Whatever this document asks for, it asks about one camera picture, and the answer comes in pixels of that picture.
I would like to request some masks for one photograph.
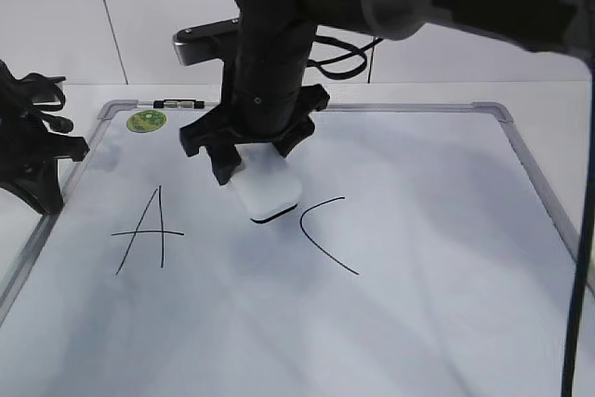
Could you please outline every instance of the round sticker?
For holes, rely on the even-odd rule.
[[[138,134],[145,134],[147,132],[154,132],[165,126],[167,117],[163,112],[157,111],[142,111],[135,113],[126,123],[128,130]]]

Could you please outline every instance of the black marker line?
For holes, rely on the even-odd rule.
[[[159,219],[161,220],[161,268],[165,262],[165,233],[164,233],[164,209],[161,205],[161,185],[159,185]]]
[[[142,212],[142,216],[140,216],[139,223],[137,224],[137,228],[135,229],[135,231],[132,234],[132,237],[130,238],[130,243],[128,244],[128,248],[126,249],[124,258],[122,259],[122,263],[120,264],[120,267],[118,267],[118,271],[115,273],[116,276],[118,275],[118,273],[120,272],[122,267],[124,267],[124,263],[126,262],[126,258],[128,258],[128,253],[130,253],[130,248],[132,247],[132,243],[134,242],[135,238],[137,237],[140,225],[142,224],[142,221],[145,219],[147,211],[149,210],[149,206],[151,206],[152,199],[155,198],[155,194],[157,194],[158,191],[159,191],[159,189],[157,188],[157,189],[155,189],[155,191],[152,192],[151,199],[149,199],[149,203],[147,204],[147,206],[145,206],[145,210]]]
[[[130,235],[130,234],[148,234],[148,233],[161,233],[159,230],[147,230],[147,231],[141,231],[141,232],[115,232],[114,234],[111,234],[111,236],[126,236],[126,235]],[[183,232],[168,232],[168,231],[163,231],[163,234],[173,234],[174,236],[184,236],[185,234]]]
[[[322,251],[323,253],[325,253],[327,256],[329,256],[332,260],[334,260],[338,265],[340,265],[341,267],[343,267],[345,270],[350,271],[351,273],[355,274],[355,275],[359,275],[360,273],[358,273],[357,271],[355,271],[354,269],[350,269],[347,265],[345,265],[343,262],[341,262],[340,260],[338,260],[337,258],[335,258],[333,255],[331,255],[328,251],[326,251],[324,248],[322,248],[321,246],[319,246],[316,241],[314,241],[310,235],[306,232],[306,230],[304,229],[304,218],[306,217],[306,215],[308,213],[310,213],[311,211],[313,211],[316,208],[320,208],[321,206],[324,205],[328,205],[328,204],[332,204],[333,202],[337,202],[339,200],[345,200],[345,197],[337,197],[336,199],[331,199],[331,200],[327,200],[326,202],[322,202],[321,204],[318,204],[317,206],[313,206],[310,209],[307,209],[306,211],[304,211],[304,213],[301,215],[301,218],[299,218],[299,228],[301,228],[302,232],[304,233],[304,235],[310,240],[310,242],[312,242],[320,251]]]

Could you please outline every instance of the whiteboard frame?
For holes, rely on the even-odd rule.
[[[217,106],[216,103],[207,103],[205,110]],[[147,110],[154,107],[153,101],[137,100],[114,100],[110,101],[98,115],[98,125],[89,141],[90,152],[85,161],[72,167],[66,177],[63,187],[64,201],[68,202],[78,180],[85,172],[88,161],[93,157],[95,150],[100,145],[105,132],[110,126],[112,119],[119,112]],[[331,104],[329,112],[399,112],[399,113],[488,113],[500,123],[504,133],[509,139],[512,149],[517,154],[529,179],[551,217],[558,234],[561,236],[566,249],[576,262],[578,251],[579,235],[568,218],[566,211],[558,200],[558,197],[551,189],[546,177],[539,168],[536,159],[529,151],[523,141],[521,134],[514,124],[514,120],[508,109],[497,102],[473,102],[471,104]],[[0,328],[6,319],[12,304],[17,299],[20,290],[24,286],[33,265],[39,258],[41,251],[46,244],[47,238],[52,232],[60,214],[56,216],[41,217],[33,230],[29,240],[13,260],[4,279],[0,281]],[[588,286],[591,294],[595,297],[595,266],[591,265],[588,278]]]

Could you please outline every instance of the whiteboard eraser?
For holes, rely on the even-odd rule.
[[[272,144],[249,144],[237,149],[242,165],[231,177],[230,185],[254,222],[270,222],[298,206],[301,182]]]

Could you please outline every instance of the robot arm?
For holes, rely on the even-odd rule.
[[[401,40],[424,23],[435,23],[530,51],[584,58],[588,50],[581,0],[236,2],[241,19],[232,104],[250,131],[261,136],[287,126],[318,24]]]

